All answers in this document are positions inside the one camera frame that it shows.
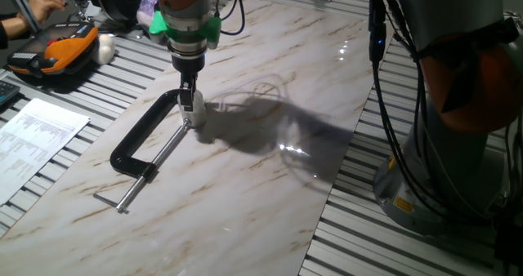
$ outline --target keyboard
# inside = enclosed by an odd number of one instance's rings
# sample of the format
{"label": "keyboard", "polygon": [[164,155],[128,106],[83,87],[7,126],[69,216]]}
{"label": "keyboard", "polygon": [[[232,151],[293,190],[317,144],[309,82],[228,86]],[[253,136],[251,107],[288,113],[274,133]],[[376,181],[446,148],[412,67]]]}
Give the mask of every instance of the keyboard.
{"label": "keyboard", "polygon": [[0,80],[0,106],[16,96],[20,87]]}

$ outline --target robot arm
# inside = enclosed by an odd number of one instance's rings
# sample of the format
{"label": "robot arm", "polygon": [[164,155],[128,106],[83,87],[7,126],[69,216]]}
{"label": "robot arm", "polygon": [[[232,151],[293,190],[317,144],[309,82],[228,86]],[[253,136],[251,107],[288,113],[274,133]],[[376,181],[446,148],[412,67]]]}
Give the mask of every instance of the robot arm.
{"label": "robot arm", "polygon": [[523,39],[503,21],[503,1],[399,2],[445,124],[486,133],[514,121],[523,105]]}

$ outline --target green flange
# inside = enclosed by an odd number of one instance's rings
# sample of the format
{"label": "green flange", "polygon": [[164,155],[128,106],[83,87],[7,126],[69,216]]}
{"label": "green flange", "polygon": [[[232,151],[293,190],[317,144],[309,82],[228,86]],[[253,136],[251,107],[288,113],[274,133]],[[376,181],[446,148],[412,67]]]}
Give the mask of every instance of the green flange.
{"label": "green flange", "polygon": [[163,20],[162,13],[156,11],[154,13],[153,23],[149,27],[149,33],[153,36],[161,36],[166,34],[169,38],[177,40],[185,36],[194,38],[199,38],[199,40],[206,38],[208,42],[218,43],[220,40],[220,31],[221,31],[221,19],[218,17],[210,17],[205,26],[195,32],[183,32],[175,29],[171,29],[165,24]]}

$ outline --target yellow label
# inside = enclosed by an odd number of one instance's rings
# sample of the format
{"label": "yellow label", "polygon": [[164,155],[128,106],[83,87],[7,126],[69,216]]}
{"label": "yellow label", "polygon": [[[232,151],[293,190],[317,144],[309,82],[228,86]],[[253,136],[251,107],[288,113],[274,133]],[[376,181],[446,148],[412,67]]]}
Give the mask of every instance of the yellow label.
{"label": "yellow label", "polygon": [[400,196],[396,196],[396,199],[394,200],[394,205],[397,206],[399,209],[408,212],[409,214],[414,209],[414,205],[412,203],[407,202]]}
{"label": "yellow label", "polygon": [[394,167],[395,164],[396,164],[396,158],[392,157],[391,160],[389,161],[389,170],[388,170],[389,173],[392,171],[392,168]]}

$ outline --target purple object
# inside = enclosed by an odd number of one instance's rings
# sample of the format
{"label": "purple object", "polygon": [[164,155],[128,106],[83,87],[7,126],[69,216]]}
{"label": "purple object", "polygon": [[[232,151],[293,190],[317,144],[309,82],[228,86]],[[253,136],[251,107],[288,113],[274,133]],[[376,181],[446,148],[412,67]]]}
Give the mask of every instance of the purple object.
{"label": "purple object", "polygon": [[154,18],[154,5],[158,0],[141,0],[140,7],[136,14],[138,23],[145,25],[147,29],[153,23]]}

